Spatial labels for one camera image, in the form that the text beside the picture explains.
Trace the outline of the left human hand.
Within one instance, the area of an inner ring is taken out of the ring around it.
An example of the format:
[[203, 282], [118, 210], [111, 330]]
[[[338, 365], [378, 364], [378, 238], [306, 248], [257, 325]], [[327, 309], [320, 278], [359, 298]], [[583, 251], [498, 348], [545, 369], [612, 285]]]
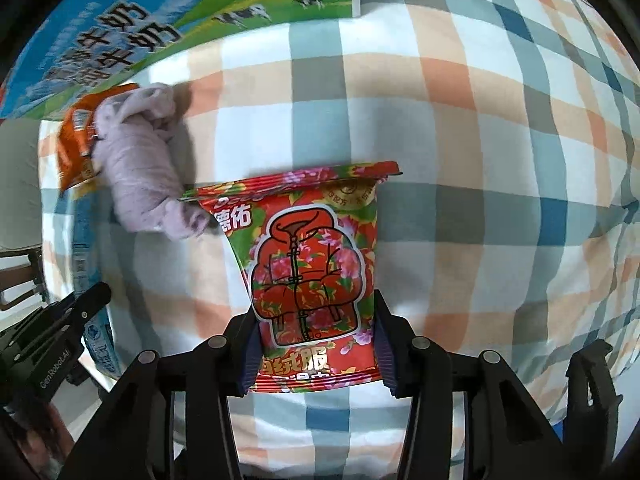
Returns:
[[52, 403], [8, 406], [18, 446], [40, 479], [57, 479], [75, 440]]

